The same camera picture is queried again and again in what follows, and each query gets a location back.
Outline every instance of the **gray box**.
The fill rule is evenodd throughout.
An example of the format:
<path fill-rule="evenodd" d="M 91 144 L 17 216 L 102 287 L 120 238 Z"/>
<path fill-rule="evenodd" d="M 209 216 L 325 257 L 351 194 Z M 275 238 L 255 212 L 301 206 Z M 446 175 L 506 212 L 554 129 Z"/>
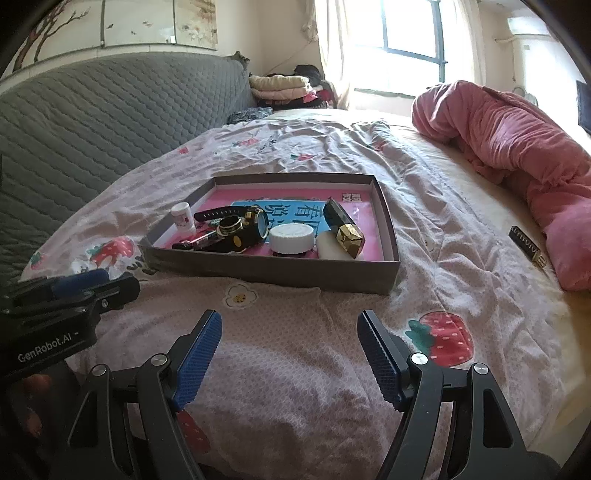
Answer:
<path fill-rule="evenodd" d="M 396 235 L 382 190 L 373 175 L 348 173 L 265 173 L 214 177 L 185 200 L 189 205 L 204 202 L 218 187 L 255 184 L 264 188 L 294 187 L 337 189 L 346 186 L 370 193 L 384 255 L 383 261 L 341 261 L 182 251 L 155 247 L 172 226 L 170 214 L 160 220 L 139 242 L 151 268 L 197 277 L 234 277 L 245 281 L 287 287 L 320 287 L 323 290 L 386 295 L 394 286 L 400 266 Z"/>

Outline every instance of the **window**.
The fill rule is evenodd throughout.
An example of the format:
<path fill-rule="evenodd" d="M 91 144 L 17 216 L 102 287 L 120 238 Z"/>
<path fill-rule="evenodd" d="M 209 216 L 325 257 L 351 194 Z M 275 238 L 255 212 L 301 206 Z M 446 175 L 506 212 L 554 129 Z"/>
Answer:
<path fill-rule="evenodd" d="M 439 0 L 352 0 L 355 87 L 417 96 L 445 82 Z"/>

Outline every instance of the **textured blue pad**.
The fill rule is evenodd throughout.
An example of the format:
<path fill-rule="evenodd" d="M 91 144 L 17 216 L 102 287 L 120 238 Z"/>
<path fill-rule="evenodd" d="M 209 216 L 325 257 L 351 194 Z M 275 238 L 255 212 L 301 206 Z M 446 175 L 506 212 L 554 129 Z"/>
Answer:
<path fill-rule="evenodd" d="M 176 372 L 177 388 L 172 403 L 177 411 L 195 400 L 221 338 L 222 317 L 216 312 L 212 314 Z"/>
<path fill-rule="evenodd" d="M 372 325 L 362 315 L 357 319 L 357 336 L 384 400 L 402 411 L 405 397 L 400 386 L 400 371 L 390 360 Z"/>
<path fill-rule="evenodd" d="M 103 268 L 90 270 L 88 272 L 79 273 L 78 275 L 70 275 L 59 279 L 52 287 L 51 292 L 56 299 L 63 299 L 66 297 L 73 297 L 79 293 L 102 285 L 109 281 L 109 273 Z"/>

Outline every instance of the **pink comforter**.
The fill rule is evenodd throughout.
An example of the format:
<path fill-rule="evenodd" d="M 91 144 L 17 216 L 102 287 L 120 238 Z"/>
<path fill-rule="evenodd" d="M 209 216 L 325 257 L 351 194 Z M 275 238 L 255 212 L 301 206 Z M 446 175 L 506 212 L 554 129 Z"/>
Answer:
<path fill-rule="evenodd" d="M 423 135 L 454 141 L 474 169 L 528 203 L 565 290 L 591 290 L 591 157 L 544 112 L 512 93 L 459 81 L 413 104 Z"/>

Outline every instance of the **window frame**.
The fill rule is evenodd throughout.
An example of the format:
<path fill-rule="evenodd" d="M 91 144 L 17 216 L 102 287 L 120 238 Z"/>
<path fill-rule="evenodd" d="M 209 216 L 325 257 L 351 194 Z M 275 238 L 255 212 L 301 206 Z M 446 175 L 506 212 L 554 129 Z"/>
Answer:
<path fill-rule="evenodd" d="M 424 60 L 429 61 L 431 63 L 435 63 L 439 65 L 439 82 L 445 82 L 445 65 L 447 61 L 445 60 L 445 48 L 443 42 L 443 23 L 441 21 L 441 9 L 439 6 L 440 0 L 425 0 L 431 3 L 431 10 L 433 12 L 433 27 L 435 33 L 435 56 L 430 57 L 428 55 L 422 55 L 420 53 L 415 53 L 412 51 L 407 50 L 399 50 L 397 48 L 390 48 L 388 46 L 388 23 L 386 20 L 386 7 L 385 2 L 387 0 L 380 0 L 381 5 L 381 13 L 382 13 L 382 30 L 383 30 L 383 37 L 384 37 L 384 46 L 383 47 L 374 47 L 380 48 L 381 50 L 386 51 L 387 53 L 391 53 L 394 55 L 402 55 L 403 57 L 410 57 L 412 59 L 417 60 Z"/>

